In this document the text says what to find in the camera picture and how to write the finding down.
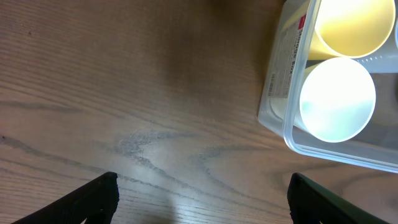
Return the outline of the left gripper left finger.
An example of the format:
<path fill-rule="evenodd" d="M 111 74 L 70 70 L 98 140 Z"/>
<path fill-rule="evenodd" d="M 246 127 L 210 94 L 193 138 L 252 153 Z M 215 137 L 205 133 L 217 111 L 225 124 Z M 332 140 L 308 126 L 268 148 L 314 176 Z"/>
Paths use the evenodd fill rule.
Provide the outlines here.
<path fill-rule="evenodd" d="M 110 224 L 119 202 L 117 178 L 106 172 L 13 224 Z"/>

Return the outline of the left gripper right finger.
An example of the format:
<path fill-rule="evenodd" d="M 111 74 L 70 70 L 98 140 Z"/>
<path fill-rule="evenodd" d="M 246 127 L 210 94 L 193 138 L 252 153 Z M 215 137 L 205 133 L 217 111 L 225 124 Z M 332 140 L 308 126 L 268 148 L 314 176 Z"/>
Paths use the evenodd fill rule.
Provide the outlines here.
<path fill-rule="evenodd" d="M 298 172 L 291 176 L 287 200 L 294 224 L 387 224 Z"/>

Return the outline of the clear plastic storage container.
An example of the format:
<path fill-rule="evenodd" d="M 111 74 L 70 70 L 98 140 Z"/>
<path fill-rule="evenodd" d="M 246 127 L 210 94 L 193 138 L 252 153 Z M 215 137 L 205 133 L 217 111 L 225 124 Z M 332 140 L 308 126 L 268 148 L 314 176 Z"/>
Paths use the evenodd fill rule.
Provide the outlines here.
<path fill-rule="evenodd" d="M 397 1 L 287 0 L 258 120 L 297 153 L 397 172 Z"/>

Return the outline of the white plastic cup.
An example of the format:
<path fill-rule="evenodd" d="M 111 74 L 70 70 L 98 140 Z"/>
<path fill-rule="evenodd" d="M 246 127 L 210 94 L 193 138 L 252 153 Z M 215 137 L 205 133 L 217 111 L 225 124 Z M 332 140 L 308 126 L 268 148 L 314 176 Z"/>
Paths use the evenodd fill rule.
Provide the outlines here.
<path fill-rule="evenodd" d="M 336 57 L 304 70 L 299 82 L 294 126 L 325 142 L 355 137 L 369 123 L 376 88 L 357 61 Z"/>

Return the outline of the yellow plastic cup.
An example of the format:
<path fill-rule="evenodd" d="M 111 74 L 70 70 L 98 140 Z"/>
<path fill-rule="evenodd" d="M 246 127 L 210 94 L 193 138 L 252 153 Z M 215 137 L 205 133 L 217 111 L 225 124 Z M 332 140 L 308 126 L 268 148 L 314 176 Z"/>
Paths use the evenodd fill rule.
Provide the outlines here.
<path fill-rule="evenodd" d="M 310 1 L 287 1 L 291 9 L 277 36 L 276 54 L 288 55 L 304 23 L 315 18 L 309 60 L 361 58 L 387 41 L 396 19 L 394 0 L 324 0 L 308 15 Z"/>

